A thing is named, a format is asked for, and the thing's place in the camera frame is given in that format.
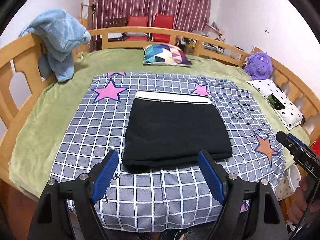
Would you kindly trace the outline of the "person right hand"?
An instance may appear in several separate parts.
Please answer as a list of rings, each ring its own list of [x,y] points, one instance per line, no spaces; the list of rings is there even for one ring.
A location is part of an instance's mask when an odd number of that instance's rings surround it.
[[[308,176],[304,176],[299,181],[299,187],[296,188],[294,194],[295,200],[292,202],[289,210],[289,220],[293,224],[297,224],[300,221],[308,206],[304,197],[304,192],[308,189],[307,177]]]

